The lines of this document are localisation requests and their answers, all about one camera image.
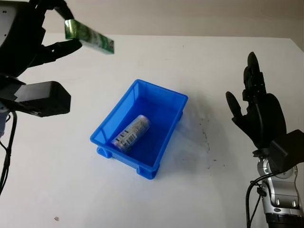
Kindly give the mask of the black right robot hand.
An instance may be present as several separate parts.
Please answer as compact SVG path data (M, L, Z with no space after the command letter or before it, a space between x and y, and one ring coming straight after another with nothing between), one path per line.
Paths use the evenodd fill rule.
M261 149L266 148L280 135L286 134L286 123L278 99L266 92L263 73L254 52L247 58L244 69L243 101L248 102L247 114L243 115L235 96L227 91L226 100L233 114L232 121Z

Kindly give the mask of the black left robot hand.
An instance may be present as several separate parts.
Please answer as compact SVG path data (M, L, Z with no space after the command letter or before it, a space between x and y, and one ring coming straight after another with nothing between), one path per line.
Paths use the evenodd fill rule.
M63 19L73 19L64 0L0 2L0 74L18 77L27 68L54 62L82 47L77 39L42 44L46 30L45 13L55 10Z

